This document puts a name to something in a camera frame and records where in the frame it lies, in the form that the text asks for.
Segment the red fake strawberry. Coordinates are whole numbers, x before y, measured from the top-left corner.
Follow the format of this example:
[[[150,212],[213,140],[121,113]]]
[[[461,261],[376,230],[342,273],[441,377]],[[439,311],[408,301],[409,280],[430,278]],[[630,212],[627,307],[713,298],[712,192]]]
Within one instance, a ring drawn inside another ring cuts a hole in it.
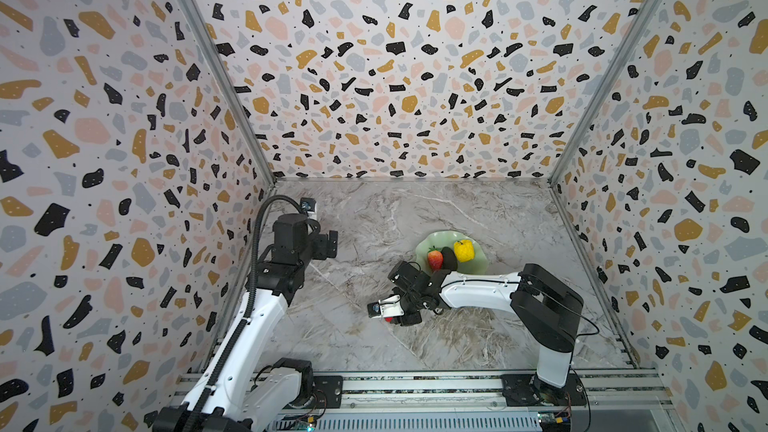
[[[432,247],[427,255],[426,260],[429,268],[432,271],[438,271],[443,268],[444,265],[444,255],[442,251],[436,247]]]

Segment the dark fake avocado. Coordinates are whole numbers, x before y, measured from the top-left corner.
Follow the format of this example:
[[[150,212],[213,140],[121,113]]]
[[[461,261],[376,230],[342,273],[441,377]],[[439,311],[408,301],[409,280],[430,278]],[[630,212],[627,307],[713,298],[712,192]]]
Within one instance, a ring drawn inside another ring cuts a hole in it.
[[[452,247],[443,247],[441,249],[441,255],[443,259],[443,262],[441,265],[442,270],[447,270],[447,271],[458,270],[459,262]]]

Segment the yellow fake bell pepper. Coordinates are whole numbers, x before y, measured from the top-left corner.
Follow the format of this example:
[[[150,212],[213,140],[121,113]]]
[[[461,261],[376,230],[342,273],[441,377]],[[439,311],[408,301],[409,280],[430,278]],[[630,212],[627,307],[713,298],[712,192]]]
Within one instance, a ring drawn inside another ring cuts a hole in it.
[[[470,262],[475,258],[475,247],[470,239],[462,239],[453,244],[453,252],[459,263]]]

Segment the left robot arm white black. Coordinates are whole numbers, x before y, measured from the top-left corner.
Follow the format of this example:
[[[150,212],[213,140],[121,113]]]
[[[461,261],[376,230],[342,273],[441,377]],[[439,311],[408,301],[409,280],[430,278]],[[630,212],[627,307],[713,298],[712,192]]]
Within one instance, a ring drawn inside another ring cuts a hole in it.
[[[231,328],[181,404],[163,408],[155,431],[264,431],[284,408],[315,399],[310,362],[280,359],[256,372],[267,342],[303,288],[314,261],[337,255],[339,234],[304,213],[273,224],[273,242],[251,264]]]

